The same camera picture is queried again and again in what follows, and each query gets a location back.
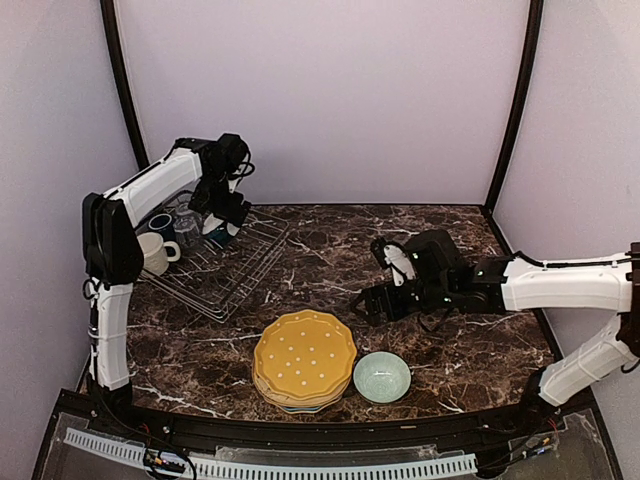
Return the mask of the navy and white bowl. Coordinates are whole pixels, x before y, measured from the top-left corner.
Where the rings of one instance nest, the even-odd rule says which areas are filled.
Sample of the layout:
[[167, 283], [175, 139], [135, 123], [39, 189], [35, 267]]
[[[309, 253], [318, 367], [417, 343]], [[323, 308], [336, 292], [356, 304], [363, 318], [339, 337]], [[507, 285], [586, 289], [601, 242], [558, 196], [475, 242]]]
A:
[[226, 231], [226, 222], [225, 220], [220, 220], [220, 226], [209, 236], [204, 237], [212, 245], [224, 249], [235, 237], [231, 237], [228, 235]]

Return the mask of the clear drinking glass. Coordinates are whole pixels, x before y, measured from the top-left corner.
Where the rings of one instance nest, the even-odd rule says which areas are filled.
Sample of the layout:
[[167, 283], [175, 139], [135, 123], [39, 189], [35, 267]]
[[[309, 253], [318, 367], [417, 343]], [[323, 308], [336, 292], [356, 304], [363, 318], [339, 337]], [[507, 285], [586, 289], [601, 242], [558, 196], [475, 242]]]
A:
[[189, 201], [188, 200], [177, 201], [175, 203], [173, 212], [174, 212], [175, 215], [177, 215], [179, 217], [184, 217], [184, 216], [188, 216], [188, 215], [192, 215], [193, 214], [193, 211], [189, 208]]
[[199, 219], [193, 215], [178, 216], [174, 230], [177, 242], [184, 248], [193, 247], [202, 239]]

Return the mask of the navy blue cup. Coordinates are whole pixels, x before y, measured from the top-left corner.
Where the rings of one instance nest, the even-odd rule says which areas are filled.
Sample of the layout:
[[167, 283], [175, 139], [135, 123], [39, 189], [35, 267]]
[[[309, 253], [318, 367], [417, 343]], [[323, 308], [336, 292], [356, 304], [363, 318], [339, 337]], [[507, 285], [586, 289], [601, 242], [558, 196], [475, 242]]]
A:
[[150, 231], [160, 234], [165, 241], [177, 241], [174, 219], [169, 213], [153, 216], [148, 222], [148, 227]]

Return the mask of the pale green striped bowl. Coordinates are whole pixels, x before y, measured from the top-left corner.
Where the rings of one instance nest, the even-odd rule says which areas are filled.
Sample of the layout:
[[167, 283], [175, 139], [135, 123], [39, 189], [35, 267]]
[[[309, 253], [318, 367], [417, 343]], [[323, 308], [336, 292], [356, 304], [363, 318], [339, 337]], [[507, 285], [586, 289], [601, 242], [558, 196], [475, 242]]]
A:
[[377, 404], [393, 403], [402, 398], [411, 386], [411, 379], [411, 370], [406, 362], [385, 351], [363, 356], [353, 371], [357, 391]]

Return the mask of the blue polka dot plate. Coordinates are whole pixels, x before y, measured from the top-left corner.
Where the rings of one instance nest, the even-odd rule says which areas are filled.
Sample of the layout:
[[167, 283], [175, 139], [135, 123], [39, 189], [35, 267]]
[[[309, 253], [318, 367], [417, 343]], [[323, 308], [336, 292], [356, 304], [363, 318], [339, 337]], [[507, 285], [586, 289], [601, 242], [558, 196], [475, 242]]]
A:
[[303, 407], [290, 407], [285, 405], [279, 405], [278, 407], [289, 414], [314, 414], [316, 412], [321, 411], [323, 408], [325, 408], [323, 405], [303, 406]]

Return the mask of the cream ceramic plate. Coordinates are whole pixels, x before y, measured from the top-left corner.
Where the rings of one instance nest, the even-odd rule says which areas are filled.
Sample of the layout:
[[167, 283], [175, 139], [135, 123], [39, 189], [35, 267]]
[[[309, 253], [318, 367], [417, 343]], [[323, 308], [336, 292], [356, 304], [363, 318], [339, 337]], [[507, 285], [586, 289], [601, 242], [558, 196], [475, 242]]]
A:
[[264, 374], [257, 363], [252, 368], [255, 388], [269, 403], [283, 410], [321, 410], [336, 403], [352, 378], [353, 369], [327, 371], [317, 364], [287, 362]]

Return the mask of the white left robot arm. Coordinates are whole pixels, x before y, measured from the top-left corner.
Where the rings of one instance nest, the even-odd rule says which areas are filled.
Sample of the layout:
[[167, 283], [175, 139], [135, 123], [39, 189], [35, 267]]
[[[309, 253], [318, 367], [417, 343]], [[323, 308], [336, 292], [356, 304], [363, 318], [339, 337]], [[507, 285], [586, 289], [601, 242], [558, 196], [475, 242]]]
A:
[[251, 208], [237, 189], [255, 167], [248, 145], [237, 134], [217, 140], [179, 138], [163, 158], [103, 194], [82, 202], [82, 246], [91, 303], [90, 375], [103, 390], [129, 383], [126, 327], [133, 285], [143, 270], [135, 230], [165, 201], [189, 185], [191, 211], [203, 218], [202, 235], [218, 247], [240, 231]]

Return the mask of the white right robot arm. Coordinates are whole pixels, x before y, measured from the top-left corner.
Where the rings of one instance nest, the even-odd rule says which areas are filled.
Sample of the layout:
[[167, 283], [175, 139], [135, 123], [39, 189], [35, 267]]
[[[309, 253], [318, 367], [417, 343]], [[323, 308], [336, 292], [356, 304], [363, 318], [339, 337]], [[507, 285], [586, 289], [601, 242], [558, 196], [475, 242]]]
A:
[[563, 359], [534, 373], [510, 413], [521, 434], [534, 432], [559, 407], [612, 371], [639, 360], [639, 245], [605, 257], [542, 261], [522, 252], [470, 263], [456, 246], [372, 246], [391, 280], [363, 289], [352, 311], [372, 325], [438, 310], [498, 314], [526, 310], [597, 310], [605, 326]]

